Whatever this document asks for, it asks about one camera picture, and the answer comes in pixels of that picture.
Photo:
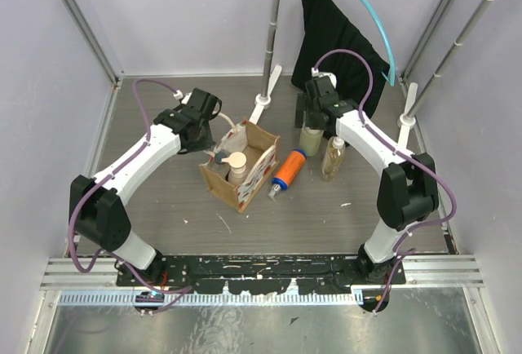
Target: white wall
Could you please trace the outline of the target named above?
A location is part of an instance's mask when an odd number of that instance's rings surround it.
[[[0,0],[0,15],[0,342],[18,353],[111,85],[60,0]]]
[[[456,0],[413,81],[427,81],[479,1]],[[522,347],[521,26],[520,0],[495,1],[419,112],[458,199],[458,246],[476,255],[507,352]]]
[[[438,0],[370,0],[403,69]],[[271,0],[79,0],[127,75],[260,73]],[[381,56],[359,0],[335,0]],[[274,60],[291,72],[303,40],[301,0],[281,0]]]

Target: open box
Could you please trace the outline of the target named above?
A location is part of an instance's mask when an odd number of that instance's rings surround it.
[[[223,175],[211,169],[214,158],[200,165],[201,172],[209,191],[241,213],[279,165],[279,136],[244,120],[219,141],[214,153],[221,150],[228,153],[242,152],[246,155],[248,175],[245,181],[236,186],[230,184]]]

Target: orange and blue bottle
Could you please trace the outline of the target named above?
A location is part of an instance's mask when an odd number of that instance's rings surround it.
[[[300,148],[295,148],[292,150],[290,155],[286,158],[283,166],[272,179],[273,185],[268,196],[273,201],[276,200],[276,196],[281,190],[286,191],[288,189],[306,160],[307,155],[303,150]]]

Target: black cloth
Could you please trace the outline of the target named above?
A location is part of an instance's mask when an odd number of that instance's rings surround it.
[[[369,63],[374,74],[374,88],[364,108],[366,115],[371,117],[386,83],[381,72],[387,75],[389,64],[381,59],[369,41],[332,0],[302,2],[305,34],[292,75],[292,83],[304,91],[304,83],[312,78],[312,67],[328,51],[344,48],[357,52]],[[356,57],[333,54],[321,63],[319,69],[335,74],[337,92],[343,100],[353,99],[360,103],[365,96],[369,83],[368,73]]]

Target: gray wood tabletop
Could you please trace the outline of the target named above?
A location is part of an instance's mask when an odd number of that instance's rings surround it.
[[[261,78],[176,77],[164,81],[183,92],[199,87],[217,95],[223,100],[223,112],[239,122],[252,112]],[[144,134],[131,83],[126,79],[118,94],[100,169]],[[163,109],[177,105],[161,86],[143,83],[139,91],[150,121]],[[259,121],[262,128],[281,136],[281,161],[299,141],[299,130],[294,129],[297,92],[290,77],[281,77],[272,93],[272,105]],[[403,106],[400,88],[387,86],[373,121],[393,139],[398,136],[396,119]],[[220,117],[210,125],[214,140],[230,128]],[[267,182],[243,214],[207,191],[198,165],[208,156],[192,153],[172,157],[145,180],[126,206],[132,228],[164,254],[355,253],[378,222],[375,201],[379,178],[361,155],[349,148],[336,179],[323,181],[325,146],[323,140],[320,152],[307,160],[277,202],[267,197]],[[418,151],[414,141],[409,148]],[[440,227],[418,230],[404,244],[405,249],[409,246],[418,251],[447,252]],[[87,239],[80,241],[79,253],[89,254],[94,249]]]

